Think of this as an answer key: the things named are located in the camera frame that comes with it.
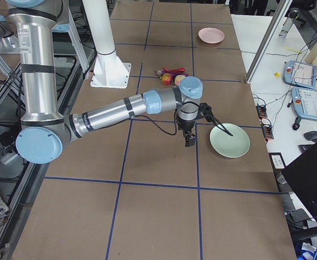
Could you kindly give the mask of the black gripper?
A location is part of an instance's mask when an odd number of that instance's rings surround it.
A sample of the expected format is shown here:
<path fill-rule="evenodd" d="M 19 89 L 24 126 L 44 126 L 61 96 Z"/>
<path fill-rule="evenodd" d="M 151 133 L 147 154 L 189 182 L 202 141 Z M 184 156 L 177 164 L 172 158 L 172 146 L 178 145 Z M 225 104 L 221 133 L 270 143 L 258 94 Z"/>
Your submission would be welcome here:
<path fill-rule="evenodd" d="M 181 130 L 185 137 L 185 146 L 192 147 L 195 145 L 195 134 L 193 128 L 195 126 L 195 120 L 183 120 L 177 119 L 178 130 Z"/>

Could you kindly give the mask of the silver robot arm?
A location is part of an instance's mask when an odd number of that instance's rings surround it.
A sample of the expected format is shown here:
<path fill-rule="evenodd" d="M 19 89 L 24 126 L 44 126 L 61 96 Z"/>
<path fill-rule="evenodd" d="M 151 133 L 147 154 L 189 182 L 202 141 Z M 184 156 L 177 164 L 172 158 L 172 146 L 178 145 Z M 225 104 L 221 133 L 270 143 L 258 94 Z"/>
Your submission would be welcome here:
<path fill-rule="evenodd" d="M 193 127 L 200 116 L 203 84 L 189 76 L 178 86 L 151 89 L 82 114 L 63 115 L 60 102 L 74 92 L 70 84 L 57 88 L 52 33 L 69 30 L 68 1 L 8 1 L 17 28 L 25 113 L 15 147 L 28 162 L 47 164 L 86 134 L 143 115 L 174 112 L 176 131 L 187 147 L 195 144 Z"/>

